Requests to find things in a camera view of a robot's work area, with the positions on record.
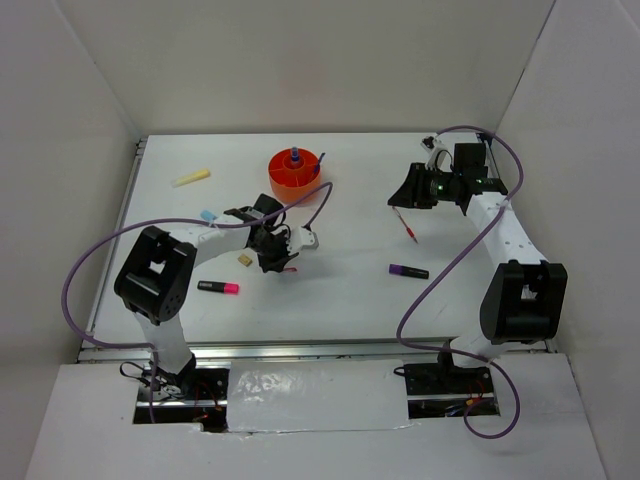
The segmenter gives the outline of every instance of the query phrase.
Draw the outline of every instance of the red pen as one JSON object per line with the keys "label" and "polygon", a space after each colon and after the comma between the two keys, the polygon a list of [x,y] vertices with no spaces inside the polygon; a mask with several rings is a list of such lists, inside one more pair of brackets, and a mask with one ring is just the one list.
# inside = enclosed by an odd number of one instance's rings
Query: red pen
{"label": "red pen", "polygon": [[416,238],[415,234],[413,233],[413,230],[411,230],[409,228],[409,225],[407,225],[407,222],[404,221],[404,218],[402,218],[402,215],[400,215],[400,212],[398,211],[398,209],[396,207],[391,207],[391,208],[396,213],[396,215],[398,215],[398,218],[400,219],[400,221],[404,225],[404,228],[407,229],[407,233],[409,234],[409,236],[413,239],[414,242],[418,243],[418,239]]}

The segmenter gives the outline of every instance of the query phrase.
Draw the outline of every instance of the white wall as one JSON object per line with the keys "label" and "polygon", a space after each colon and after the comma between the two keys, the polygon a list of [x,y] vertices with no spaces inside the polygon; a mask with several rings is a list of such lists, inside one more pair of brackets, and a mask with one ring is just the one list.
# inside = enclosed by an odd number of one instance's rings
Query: white wall
{"label": "white wall", "polygon": [[[74,259],[113,228],[134,142],[47,0],[0,2],[0,465],[22,478],[58,365],[78,347],[60,313]],[[81,272],[86,322],[103,258]]]}
{"label": "white wall", "polygon": [[559,338],[613,480],[640,470],[638,25],[637,1],[558,0],[499,128],[518,215],[569,272]]}
{"label": "white wall", "polygon": [[59,0],[146,133],[496,127],[552,0]]}

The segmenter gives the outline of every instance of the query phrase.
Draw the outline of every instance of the pink highlighter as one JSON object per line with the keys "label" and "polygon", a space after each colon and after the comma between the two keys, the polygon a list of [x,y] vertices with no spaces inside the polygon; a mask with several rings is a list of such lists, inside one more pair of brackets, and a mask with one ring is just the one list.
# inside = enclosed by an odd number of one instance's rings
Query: pink highlighter
{"label": "pink highlighter", "polygon": [[237,283],[209,282],[206,280],[200,280],[198,282],[198,290],[224,293],[225,295],[237,295],[238,292],[240,292],[240,285]]}

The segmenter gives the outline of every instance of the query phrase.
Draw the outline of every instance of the white panel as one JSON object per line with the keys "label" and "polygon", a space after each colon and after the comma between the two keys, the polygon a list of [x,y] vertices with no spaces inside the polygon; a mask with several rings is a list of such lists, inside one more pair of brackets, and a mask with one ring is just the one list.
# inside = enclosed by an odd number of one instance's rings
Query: white panel
{"label": "white panel", "polygon": [[[405,210],[419,244],[411,241],[387,199],[400,188],[411,162],[425,159],[423,134],[277,134],[151,136],[133,191],[126,224],[161,217],[198,218],[253,205],[270,194],[267,165],[292,145],[327,152],[323,178],[335,187],[313,224],[317,250],[290,263],[298,273],[262,273],[255,253],[245,268],[238,252],[196,268],[180,316],[187,342],[264,342],[394,338],[402,314],[428,281],[389,275],[390,263],[436,275],[477,235],[453,203],[433,210]],[[449,148],[476,141],[470,133],[443,136]],[[173,178],[208,168],[211,177],[180,188]],[[287,223],[303,225],[319,200],[290,210]],[[188,225],[165,225],[185,228]],[[138,233],[118,243],[96,320],[96,337],[142,341],[130,311],[112,285]],[[484,246],[474,249],[416,310],[408,337],[456,336],[478,321],[478,309],[495,268]],[[199,280],[240,284],[239,295],[196,289]]]}
{"label": "white panel", "polygon": [[[133,143],[111,102],[49,1],[0,2],[2,478],[23,478],[58,365],[77,352],[64,275],[112,228],[126,184]],[[80,322],[103,258],[78,278]]]}
{"label": "white panel", "polygon": [[231,432],[390,430],[409,424],[400,360],[233,362]]}
{"label": "white panel", "polygon": [[[518,354],[500,363],[524,401],[519,425],[501,440],[471,436],[460,418],[377,432],[253,435],[132,425],[136,382],[120,377],[116,365],[69,365],[60,371],[27,479],[175,479],[188,472],[279,480],[604,480],[566,358]],[[472,419],[482,431],[497,431],[513,412],[509,388],[496,380],[496,389],[504,417]]]}
{"label": "white panel", "polygon": [[[623,3],[637,19],[638,2]],[[640,470],[630,414],[640,396],[639,58],[639,30],[619,2],[559,0],[499,129],[524,163],[515,210],[569,273],[560,340],[614,480]]]}
{"label": "white panel", "polygon": [[495,127],[552,0],[60,0],[148,133]]}

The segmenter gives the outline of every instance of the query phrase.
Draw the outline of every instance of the metal frame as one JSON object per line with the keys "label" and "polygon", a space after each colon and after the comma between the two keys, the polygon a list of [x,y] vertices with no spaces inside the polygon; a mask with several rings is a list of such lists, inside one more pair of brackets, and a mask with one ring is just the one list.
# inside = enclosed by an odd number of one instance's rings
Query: metal frame
{"label": "metal frame", "polygon": [[[422,345],[441,347],[442,340],[412,340]],[[230,360],[252,359],[266,361],[303,361],[303,360],[340,360],[340,359],[374,359],[374,358],[425,358],[426,361],[435,361],[437,352],[426,352],[400,345],[395,339],[324,343],[267,343],[267,344],[218,344],[218,345],[191,345],[191,351],[198,360],[198,366],[222,366]],[[544,353],[545,345],[538,343],[526,349],[513,350],[512,353]],[[105,350],[99,348],[84,349],[78,356],[81,363],[109,363],[120,361],[149,361],[147,350]]]}
{"label": "metal frame", "polygon": [[[136,146],[136,154],[133,158],[133,164],[131,166],[131,172],[129,173],[129,180],[127,181],[127,188],[124,192],[124,198],[122,199],[122,204],[120,205],[120,211],[118,212],[118,219],[116,220],[116,229],[122,228],[124,225],[124,217],[129,209],[129,203],[131,201],[131,194],[133,193],[133,187],[136,183],[136,179],[138,178],[138,171],[140,170],[140,162],[142,161],[142,156],[144,155],[144,150],[147,146],[148,137],[142,137],[142,139],[138,142]],[[87,320],[87,332],[93,332],[96,324],[96,317],[98,315],[98,308],[100,308],[100,302],[102,301],[102,296],[104,295],[105,284],[107,281],[107,276],[109,275],[109,271],[111,270],[111,263],[113,261],[113,253],[120,241],[119,238],[116,238],[109,245],[109,251],[107,252],[107,258],[105,259],[104,266],[102,267],[102,274],[100,275],[100,281],[98,282],[98,288],[96,289],[95,299],[93,301],[93,306],[91,307],[91,313],[89,314],[89,318]],[[90,344],[83,342],[83,347],[88,347]]]}

